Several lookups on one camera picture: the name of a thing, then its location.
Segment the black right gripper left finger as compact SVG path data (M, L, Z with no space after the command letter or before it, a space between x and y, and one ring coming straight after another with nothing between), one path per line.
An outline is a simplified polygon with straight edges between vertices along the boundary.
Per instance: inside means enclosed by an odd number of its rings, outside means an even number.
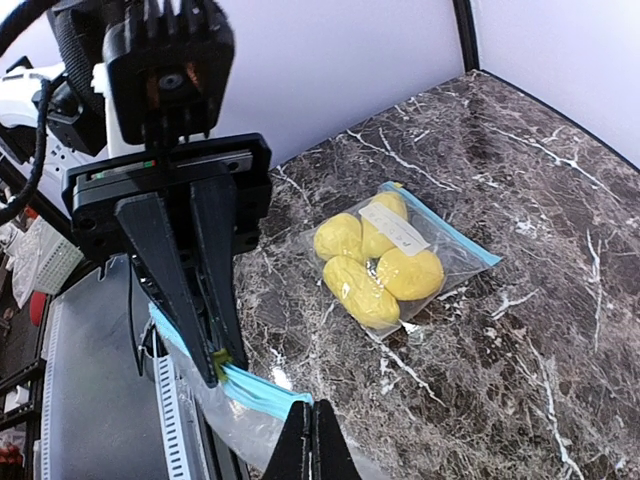
M312 407L306 402L294 402L262 480L308 480L311 431Z

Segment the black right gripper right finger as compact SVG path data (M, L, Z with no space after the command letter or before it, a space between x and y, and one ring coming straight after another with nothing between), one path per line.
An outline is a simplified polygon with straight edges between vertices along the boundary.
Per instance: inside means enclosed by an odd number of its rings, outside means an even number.
M331 403L316 402L311 420L311 478L361 480Z

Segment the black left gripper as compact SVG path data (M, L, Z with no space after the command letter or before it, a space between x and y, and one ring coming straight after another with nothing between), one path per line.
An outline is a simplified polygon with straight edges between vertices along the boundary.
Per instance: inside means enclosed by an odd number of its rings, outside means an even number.
M271 203L271 156L264 137L251 133L86 164L69 169L63 180L62 199L85 257L104 263L130 247L149 281L148 295L181 335L209 387L218 378L178 248L195 246L192 213L216 348L247 368L233 253L258 244L259 222Z

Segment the small clear zip bag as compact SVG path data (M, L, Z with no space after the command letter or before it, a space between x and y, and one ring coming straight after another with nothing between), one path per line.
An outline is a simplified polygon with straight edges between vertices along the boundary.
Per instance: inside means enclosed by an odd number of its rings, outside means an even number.
M217 363L222 379L215 387L209 387L170 321L154 304L149 305L149 314L178 375L194 394L209 426L241 460L264 474L291 405L302 401L313 408L320 399L285 389L226 360ZM345 441L361 479L388 477L352 442Z

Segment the yellow toy lemon back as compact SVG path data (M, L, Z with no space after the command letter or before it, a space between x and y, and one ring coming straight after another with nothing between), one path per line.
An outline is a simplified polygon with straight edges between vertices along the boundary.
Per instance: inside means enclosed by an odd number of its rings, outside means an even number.
M362 226L349 213L340 213L323 222L313 236L314 251L328 261L336 256L347 256L360 264L365 263L362 252Z

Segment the yellow toy lemon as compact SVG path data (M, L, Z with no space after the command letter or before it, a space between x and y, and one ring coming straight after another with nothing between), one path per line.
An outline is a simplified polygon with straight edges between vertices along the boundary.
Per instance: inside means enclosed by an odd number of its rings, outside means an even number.
M408 256L394 248L379 258L376 277L397 300L416 301L439 292L445 272L439 257L429 250Z
M394 234L397 219L408 219L404 200L394 192L377 194L358 213L362 224L362 251L368 258L379 258L393 249L395 244L389 234Z
M347 256L360 264L365 263L362 252L362 226L349 213L340 213L323 222L313 236L314 251L328 261L336 256Z

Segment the yellow toy lemon front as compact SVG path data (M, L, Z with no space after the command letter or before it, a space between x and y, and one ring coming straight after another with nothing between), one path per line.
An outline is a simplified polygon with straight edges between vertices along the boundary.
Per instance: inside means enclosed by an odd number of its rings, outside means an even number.
M377 194L358 213L362 224L362 251L368 258L379 258L393 249L395 244L389 234L394 234L397 219L408 219L404 200L394 192Z

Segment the large clear zip bag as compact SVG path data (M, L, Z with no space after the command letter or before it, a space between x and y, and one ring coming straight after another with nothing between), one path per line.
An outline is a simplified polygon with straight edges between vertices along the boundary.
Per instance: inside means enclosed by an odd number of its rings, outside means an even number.
M397 182L305 231L300 244L335 300L379 340L501 260Z

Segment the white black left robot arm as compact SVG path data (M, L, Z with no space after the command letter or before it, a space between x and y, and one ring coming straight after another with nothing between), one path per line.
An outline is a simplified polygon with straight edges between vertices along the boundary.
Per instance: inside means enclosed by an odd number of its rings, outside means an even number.
M47 161L74 159L61 188L70 240L97 264L128 256L213 387L223 362L248 365L233 259L258 245L272 194L263 136L213 136L231 24L215 1L23 1L1 23L2 47L44 16L61 63L21 59L1 80L2 129L35 134L1 218L37 195Z

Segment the black left frame post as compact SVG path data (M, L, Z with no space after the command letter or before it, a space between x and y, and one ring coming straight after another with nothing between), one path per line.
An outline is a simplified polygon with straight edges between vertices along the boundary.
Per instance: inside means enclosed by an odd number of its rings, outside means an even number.
M466 72L480 69L478 42L470 0L452 1Z

